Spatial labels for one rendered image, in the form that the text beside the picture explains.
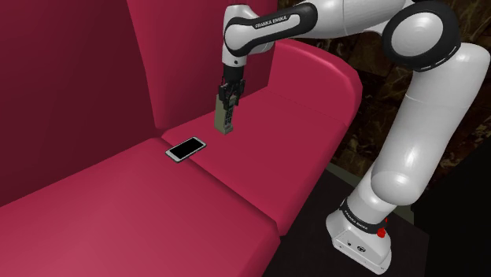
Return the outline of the grey remote control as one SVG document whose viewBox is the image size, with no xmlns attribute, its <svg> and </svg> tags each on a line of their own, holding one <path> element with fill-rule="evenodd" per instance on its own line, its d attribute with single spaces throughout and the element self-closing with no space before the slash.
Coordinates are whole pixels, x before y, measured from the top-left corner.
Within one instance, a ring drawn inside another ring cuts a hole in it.
<svg viewBox="0 0 491 277">
<path fill-rule="evenodd" d="M 233 131 L 232 116 L 236 101 L 237 97 L 235 95 L 231 95 L 229 106 L 224 108 L 223 102 L 220 100 L 219 95 L 216 96 L 214 127 L 224 135 Z"/>
</svg>

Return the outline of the dark robot stand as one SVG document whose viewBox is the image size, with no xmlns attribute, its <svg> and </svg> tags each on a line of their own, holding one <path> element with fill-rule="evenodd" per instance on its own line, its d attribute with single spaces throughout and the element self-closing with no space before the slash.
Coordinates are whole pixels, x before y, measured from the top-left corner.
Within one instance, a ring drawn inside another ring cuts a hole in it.
<svg viewBox="0 0 491 277">
<path fill-rule="evenodd" d="M 426 271 L 430 236 L 394 212 L 387 225 L 393 255 L 384 274 L 376 275 L 333 247 L 326 218 L 352 191 L 353 186 L 324 171 L 281 237 L 263 277 L 430 277 Z"/>
</svg>

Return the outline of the white smartphone with black screen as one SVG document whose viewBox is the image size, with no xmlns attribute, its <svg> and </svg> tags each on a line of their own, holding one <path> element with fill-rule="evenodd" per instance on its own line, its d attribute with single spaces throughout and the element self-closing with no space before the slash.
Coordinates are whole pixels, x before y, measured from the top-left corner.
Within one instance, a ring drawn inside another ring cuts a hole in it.
<svg viewBox="0 0 491 277">
<path fill-rule="evenodd" d="M 166 150 L 165 153 L 174 162 L 180 163 L 206 146 L 207 144 L 205 142 L 194 136 Z"/>
</svg>

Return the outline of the red sofa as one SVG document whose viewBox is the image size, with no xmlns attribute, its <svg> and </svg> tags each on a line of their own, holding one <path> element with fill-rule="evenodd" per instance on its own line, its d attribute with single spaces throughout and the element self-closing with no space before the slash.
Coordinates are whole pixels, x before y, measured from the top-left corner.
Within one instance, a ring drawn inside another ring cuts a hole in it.
<svg viewBox="0 0 491 277">
<path fill-rule="evenodd" d="M 220 134 L 229 3 L 0 0 L 0 277 L 261 277 L 362 85 L 279 41 Z"/>
</svg>

